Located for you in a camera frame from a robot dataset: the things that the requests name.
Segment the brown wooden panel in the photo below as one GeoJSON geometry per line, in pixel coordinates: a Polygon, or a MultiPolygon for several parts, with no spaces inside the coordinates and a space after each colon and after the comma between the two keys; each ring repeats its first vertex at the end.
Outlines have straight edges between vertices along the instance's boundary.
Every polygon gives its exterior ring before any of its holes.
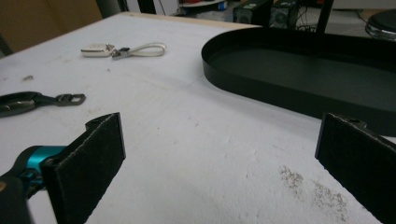
{"type": "Polygon", "coordinates": [[[18,52],[101,19],[96,0],[0,0],[0,43],[18,52]]]}

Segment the white key fob with loop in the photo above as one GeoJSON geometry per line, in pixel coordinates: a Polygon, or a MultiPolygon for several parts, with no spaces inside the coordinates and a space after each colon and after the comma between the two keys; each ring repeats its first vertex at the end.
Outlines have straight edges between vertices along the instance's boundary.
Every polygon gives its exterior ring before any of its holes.
{"type": "Polygon", "coordinates": [[[165,54],[166,46],[164,43],[148,43],[135,48],[119,48],[114,45],[91,44],[80,50],[81,54],[87,58],[111,57],[113,60],[128,57],[159,57],[165,54]]]}

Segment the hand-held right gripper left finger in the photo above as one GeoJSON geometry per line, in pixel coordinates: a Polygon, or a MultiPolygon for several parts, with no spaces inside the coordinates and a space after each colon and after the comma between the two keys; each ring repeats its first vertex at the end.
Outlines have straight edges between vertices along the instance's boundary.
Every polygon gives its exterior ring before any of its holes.
{"type": "Polygon", "coordinates": [[[126,158],[120,114],[86,123],[86,132],[40,163],[58,224],[84,224],[126,158]]]}

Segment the black round stool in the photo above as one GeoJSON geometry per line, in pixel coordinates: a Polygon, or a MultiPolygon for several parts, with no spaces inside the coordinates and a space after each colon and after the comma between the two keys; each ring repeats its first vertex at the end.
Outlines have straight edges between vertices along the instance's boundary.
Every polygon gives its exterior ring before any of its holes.
{"type": "Polygon", "coordinates": [[[372,38],[396,42],[396,9],[381,11],[370,16],[365,31],[372,38]]]}

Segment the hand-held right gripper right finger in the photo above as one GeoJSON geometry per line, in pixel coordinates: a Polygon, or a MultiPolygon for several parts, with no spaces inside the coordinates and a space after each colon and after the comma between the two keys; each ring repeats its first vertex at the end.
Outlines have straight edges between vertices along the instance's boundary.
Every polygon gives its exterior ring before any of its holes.
{"type": "Polygon", "coordinates": [[[323,116],[315,158],[383,224],[396,224],[396,144],[342,115],[323,116]]]}

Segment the black metal stand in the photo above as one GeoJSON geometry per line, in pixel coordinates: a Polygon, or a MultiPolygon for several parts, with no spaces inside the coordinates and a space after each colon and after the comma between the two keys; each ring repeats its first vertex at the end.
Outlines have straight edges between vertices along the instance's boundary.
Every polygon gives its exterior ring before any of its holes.
{"type": "Polygon", "coordinates": [[[323,0],[316,28],[316,33],[319,35],[323,35],[325,33],[326,26],[332,12],[333,1],[334,0],[323,0]]]}

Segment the black computer tower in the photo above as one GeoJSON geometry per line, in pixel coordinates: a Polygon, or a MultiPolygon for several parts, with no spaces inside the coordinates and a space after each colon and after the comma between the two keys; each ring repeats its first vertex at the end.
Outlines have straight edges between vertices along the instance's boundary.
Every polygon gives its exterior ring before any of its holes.
{"type": "Polygon", "coordinates": [[[277,0],[271,7],[270,26],[293,30],[296,27],[301,0],[277,0]]]}
{"type": "Polygon", "coordinates": [[[233,9],[233,22],[269,26],[273,0],[246,0],[233,9]]]}

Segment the black key fob with clasp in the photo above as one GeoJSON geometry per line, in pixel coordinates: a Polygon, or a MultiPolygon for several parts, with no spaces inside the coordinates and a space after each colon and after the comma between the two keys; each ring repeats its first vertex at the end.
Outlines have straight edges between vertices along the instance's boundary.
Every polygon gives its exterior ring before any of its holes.
{"type": "Polygon", "coordinates": [[[23,91],[0,96],[0,118],[32,111],[40,106],[75,106],[86,100],[83,93],[65,93],[49,97],[36,91],[23,91]]]}

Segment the white foam mat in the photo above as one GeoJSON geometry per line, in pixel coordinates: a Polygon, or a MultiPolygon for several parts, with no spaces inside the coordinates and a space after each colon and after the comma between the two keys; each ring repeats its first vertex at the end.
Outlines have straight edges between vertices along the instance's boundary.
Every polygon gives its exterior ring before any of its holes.
{"type": "Polygon", "coordinates": [[[83,93],[0,119],[0,174],[120,113],[126,158],[87,224],[379,224],[316,160],[318,119],[209,83],[201,49],[226,23],[119,14],[0,59],[0,95],[83,93]],[[91,44],[164,43],[159,57],[87,58],[91,44]]]}

